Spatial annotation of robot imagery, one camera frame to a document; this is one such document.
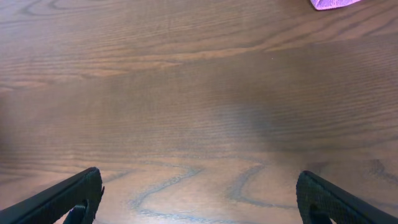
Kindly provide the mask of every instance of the wavy wood grain pattern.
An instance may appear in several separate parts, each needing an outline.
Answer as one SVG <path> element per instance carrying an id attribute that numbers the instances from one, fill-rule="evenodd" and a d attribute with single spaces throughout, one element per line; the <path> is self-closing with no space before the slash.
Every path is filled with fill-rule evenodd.
<path id="1" fill-rule="evenodd" d="M 397 5 L 316 12 L 308 0 L 2 0 L 0 92 L 393 34 Z"/>

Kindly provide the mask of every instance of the tabletop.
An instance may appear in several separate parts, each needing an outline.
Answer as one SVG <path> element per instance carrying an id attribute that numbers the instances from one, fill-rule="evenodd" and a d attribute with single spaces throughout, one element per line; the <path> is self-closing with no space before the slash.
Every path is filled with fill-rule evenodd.
<path id="1" fill-rule="evenodd" d="M 302 223 L 302 170 L 398 216 L 397 7 L 0 0 L 0 209 L 96 166 L 97 224 Z"/>

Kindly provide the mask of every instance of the brown wooden surface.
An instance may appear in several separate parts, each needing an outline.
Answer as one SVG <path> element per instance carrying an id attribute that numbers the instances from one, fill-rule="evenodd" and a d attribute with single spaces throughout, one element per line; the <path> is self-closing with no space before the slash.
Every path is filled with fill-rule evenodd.
<path id="1" fill-rule="evenodd" d="M 96 166 L 96 223 L 300 223 L 308 169 L 398 216 L 397 5 L 0 0 L 0 209 Z"/>

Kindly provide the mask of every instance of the pink cloth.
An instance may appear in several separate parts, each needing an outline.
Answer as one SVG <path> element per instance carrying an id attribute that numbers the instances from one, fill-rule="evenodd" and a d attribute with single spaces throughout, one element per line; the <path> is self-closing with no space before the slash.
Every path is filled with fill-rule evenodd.
<path id="1" fill-rule="evenodd" d="M 317 10 L 335 9 L 348 6 L 358 1 L 360 0 L 311 0 L 313 6 Z"/>

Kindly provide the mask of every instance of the wooden table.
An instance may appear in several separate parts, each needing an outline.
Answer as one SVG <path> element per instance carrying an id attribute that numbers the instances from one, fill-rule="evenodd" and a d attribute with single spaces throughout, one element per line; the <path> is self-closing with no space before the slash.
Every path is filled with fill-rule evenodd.
<path id="1" fill-rule="evenodd" d="M 398 216 L 397 10 L 0 0 L 0 209 L 96 166 L 95 223 L 300 223 L 306 169 Z"/>

